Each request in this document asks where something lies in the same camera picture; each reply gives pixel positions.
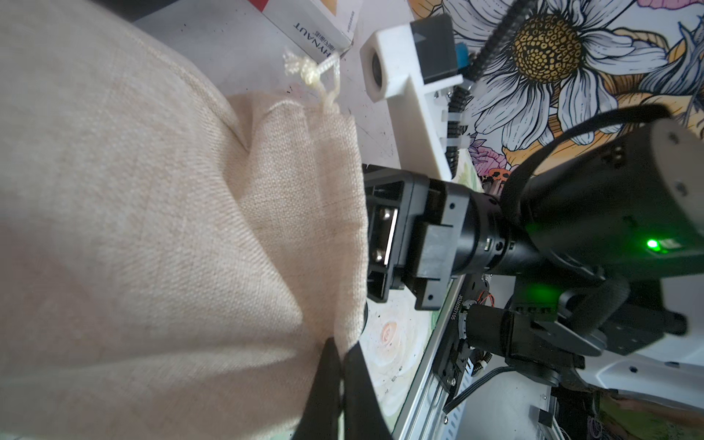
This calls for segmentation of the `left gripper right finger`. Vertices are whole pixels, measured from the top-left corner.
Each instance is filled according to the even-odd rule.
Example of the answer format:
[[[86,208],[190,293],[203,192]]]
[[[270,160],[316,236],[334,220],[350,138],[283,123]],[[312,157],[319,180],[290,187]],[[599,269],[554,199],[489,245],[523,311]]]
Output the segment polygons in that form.
[[[392,439],[377,399],[360,344],[346,354],[343,363],[344,438]]]

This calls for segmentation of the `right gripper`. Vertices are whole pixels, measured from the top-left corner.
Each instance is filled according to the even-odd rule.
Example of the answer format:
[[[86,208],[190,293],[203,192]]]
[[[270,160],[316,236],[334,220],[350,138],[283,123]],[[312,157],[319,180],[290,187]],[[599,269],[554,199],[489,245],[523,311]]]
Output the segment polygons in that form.
[[[538,271],[542,257],[496,197],[449,181],[376,165],[362,168],[368,211],[368,298],[408,288],[415,309],[436,311],[466,274]]]

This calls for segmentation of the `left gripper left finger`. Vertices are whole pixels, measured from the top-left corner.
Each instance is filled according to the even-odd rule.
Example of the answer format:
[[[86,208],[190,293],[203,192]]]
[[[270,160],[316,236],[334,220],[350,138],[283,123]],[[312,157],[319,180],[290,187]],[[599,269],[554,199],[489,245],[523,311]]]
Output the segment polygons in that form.
[[[333,338],[329,338],[315,372],[304,412],[293,440],[335,440],[341,415],[342,365]]]

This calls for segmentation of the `beige cloth bag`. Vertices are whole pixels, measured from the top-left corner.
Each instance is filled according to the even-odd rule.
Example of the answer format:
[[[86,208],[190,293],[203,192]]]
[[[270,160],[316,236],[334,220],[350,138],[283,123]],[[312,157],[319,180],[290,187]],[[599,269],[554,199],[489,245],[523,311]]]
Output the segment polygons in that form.
[[[268,439],[357,343],[368,220],[336,104],[223,96],[88,1],[1,5],[1,431]]]

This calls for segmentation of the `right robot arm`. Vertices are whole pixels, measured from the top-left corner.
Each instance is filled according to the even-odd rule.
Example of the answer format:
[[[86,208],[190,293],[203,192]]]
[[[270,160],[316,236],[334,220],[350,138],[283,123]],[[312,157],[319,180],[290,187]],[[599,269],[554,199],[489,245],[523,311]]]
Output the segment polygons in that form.
[[[551,387],[703,405],[703,146],[665,118],[533,177],[518,216],[491,194],[367,167],[368,297],[440,309],[453,278],[515,279],[500,309],[458,299],[434,362],[451,411],[476,348]]]

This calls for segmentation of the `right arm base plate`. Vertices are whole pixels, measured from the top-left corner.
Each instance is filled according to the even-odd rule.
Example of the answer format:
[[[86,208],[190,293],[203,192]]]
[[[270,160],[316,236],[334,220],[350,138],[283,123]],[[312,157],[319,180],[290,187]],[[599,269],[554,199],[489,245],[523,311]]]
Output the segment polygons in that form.
[[[467,311],[488,290],[489,282],[484,275],[465,275],[452,283],[450,308],[447,317],[441,319],[441,337],[431,367],[432,374],[450,398],[457,395],[469,362]]]

